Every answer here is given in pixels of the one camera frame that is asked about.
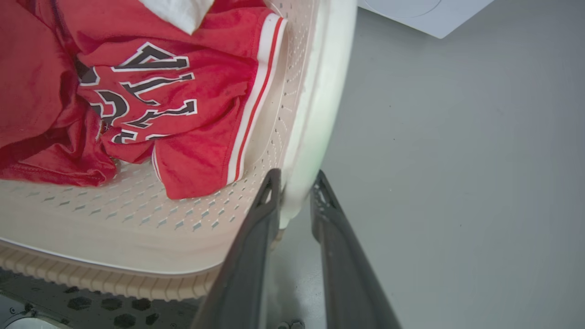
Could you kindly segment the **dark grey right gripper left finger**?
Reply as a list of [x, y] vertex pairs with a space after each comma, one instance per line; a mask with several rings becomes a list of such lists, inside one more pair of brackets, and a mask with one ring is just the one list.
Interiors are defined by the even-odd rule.
[[191, 329], [266, 329], [271, 245], [279, 233], [281, 171], [269, 170]]

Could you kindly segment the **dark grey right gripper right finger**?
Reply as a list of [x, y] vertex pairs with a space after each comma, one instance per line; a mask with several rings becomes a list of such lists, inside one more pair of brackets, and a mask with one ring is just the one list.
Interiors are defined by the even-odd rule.
[[403, 329], [323, 171], [310, 192], [327, 329]]

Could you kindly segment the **cream perforated plastic laundry basket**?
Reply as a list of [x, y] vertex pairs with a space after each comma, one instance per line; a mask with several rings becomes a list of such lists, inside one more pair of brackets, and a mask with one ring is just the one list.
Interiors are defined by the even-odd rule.
[[242, 178], [173, 201], [148, 163], [123, 164], [104, 187], [0, 180], [0, 267], [126, 297], [208, 294], [262, 181], [282, 171], [277, 239], [313, 187], [350, 58], [356, 0], [267, 0], [288, 19], [275, 83]]

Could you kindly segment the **red jersey with black lettering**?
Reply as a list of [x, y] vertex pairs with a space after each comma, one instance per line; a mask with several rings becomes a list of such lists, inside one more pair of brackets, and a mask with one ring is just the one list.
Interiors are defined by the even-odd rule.
[[0, 0], [0, 180], [96, 187], [150, 161], [180, 200], [241, 179], [287, 20], [201, 5], [184, 24], [146, 0]]

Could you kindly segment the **white cloth garment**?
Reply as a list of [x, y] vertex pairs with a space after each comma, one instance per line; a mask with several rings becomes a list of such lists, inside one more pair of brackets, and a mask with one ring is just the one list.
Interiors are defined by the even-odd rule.
[[192, 35], [201, 25], [215, 0], [139, 0], [163, 21]]

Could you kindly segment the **white paper sheet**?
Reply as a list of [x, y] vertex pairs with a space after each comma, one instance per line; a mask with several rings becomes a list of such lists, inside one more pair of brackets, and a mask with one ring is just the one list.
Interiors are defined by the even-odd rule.
[[443, 39], [494, 0], [357, 0], [360, 8]]

